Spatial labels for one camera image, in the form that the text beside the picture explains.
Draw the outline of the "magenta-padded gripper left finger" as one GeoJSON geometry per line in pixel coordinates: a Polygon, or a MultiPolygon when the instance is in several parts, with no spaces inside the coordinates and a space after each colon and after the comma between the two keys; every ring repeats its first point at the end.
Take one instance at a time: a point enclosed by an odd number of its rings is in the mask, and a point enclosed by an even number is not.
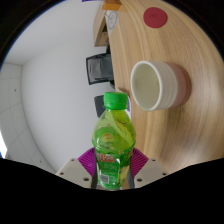
{"type": "Polygon", "coordinates": [[[84,188],[96,188],[98,179],[95,149],[87,150],[79,158],[69,159],[56,175],[84,188]]]}

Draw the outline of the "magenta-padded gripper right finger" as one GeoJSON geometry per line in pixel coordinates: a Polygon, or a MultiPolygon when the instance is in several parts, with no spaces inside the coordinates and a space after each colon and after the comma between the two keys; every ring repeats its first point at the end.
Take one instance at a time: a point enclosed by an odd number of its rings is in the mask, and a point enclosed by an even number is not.
{"type": "Polygon", "coordinates": [[[128,173],[130,188],[140,188],[168,175],[168,171],[155,159],[149,159],[134,148],[128,173]]]}

